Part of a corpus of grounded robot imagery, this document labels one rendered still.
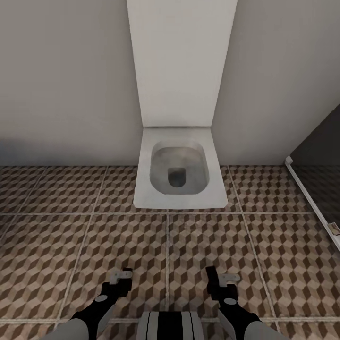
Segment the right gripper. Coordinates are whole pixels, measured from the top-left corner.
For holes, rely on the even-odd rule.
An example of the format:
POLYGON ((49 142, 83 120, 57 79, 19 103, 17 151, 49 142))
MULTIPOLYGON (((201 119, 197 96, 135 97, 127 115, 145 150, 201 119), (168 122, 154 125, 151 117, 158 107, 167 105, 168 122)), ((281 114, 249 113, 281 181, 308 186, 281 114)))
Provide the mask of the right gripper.
POLYGON ((229 284, 227 287, 220 287, 219 285, 211 285, 207 284, 207 293, 211 294, 211 298, 213 301, 219 301, 219 297, 222 293, 227 292, 235 298, 238 299, 237 287, 235 284, 229 284))

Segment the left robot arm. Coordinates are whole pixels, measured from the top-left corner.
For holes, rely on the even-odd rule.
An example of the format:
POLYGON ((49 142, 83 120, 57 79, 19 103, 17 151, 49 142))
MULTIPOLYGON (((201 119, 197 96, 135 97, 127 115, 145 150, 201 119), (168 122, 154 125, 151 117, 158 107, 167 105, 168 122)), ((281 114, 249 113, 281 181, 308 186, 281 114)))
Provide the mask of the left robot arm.
POLYGON ((131 271, 111 272, 110 281, 102 284, 101 293, 93 303, 70 320, 39 340, 96 340, 112 321, 116 299, 127 297, 132 290, 131 271))

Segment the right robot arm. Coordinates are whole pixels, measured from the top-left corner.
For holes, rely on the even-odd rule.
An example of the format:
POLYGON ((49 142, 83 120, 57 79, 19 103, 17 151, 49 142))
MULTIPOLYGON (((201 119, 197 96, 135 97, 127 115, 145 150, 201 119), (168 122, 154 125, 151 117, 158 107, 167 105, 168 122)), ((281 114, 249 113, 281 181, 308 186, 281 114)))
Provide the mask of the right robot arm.
POLYGON ((226 283, 239 281, 238 274, 218 274, 218 279, 218 285, 207 284, 207 293, 213 301, 219 301, 218 317, 232 340, 291 340, 260 321, 255 313, 238 305, 236 285, 226 283))

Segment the mousetrap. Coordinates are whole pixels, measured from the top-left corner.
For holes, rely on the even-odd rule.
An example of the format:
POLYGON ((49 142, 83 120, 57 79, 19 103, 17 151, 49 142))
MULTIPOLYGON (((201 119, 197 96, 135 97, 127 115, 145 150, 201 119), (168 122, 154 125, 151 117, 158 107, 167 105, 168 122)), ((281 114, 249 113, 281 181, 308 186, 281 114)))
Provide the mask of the mousetrap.
MULTIPOLYGON (((133 269, 132 268, 123 268, 122 269, 123 271, 131 271, 131 272, 133 272, 133 269)), ((131 280, 131 278, 128 278, 128 279, 120 279, 120 281, 130 281, 131 280)))
POLYGON ((206 267, 206 271, 207 271, 209 283, 211 285, 218 285, 219 279, 218 279, 218 273, 217 273, 216 267, 215 266, 206 267))

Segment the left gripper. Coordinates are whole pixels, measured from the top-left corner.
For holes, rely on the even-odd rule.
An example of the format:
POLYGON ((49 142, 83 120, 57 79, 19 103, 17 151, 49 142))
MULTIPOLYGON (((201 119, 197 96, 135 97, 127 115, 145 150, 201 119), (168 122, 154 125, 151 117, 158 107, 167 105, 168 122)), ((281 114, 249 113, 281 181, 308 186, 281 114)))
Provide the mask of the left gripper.
POLYGON ((120 297, 127 297, 128 291, 132 290, 132 279, 128 281, 119 281, 119 283, 110 285, 109 281, 106 281, 102 284, 102 290, 113 290, 116 293, 116 299, 120 297))

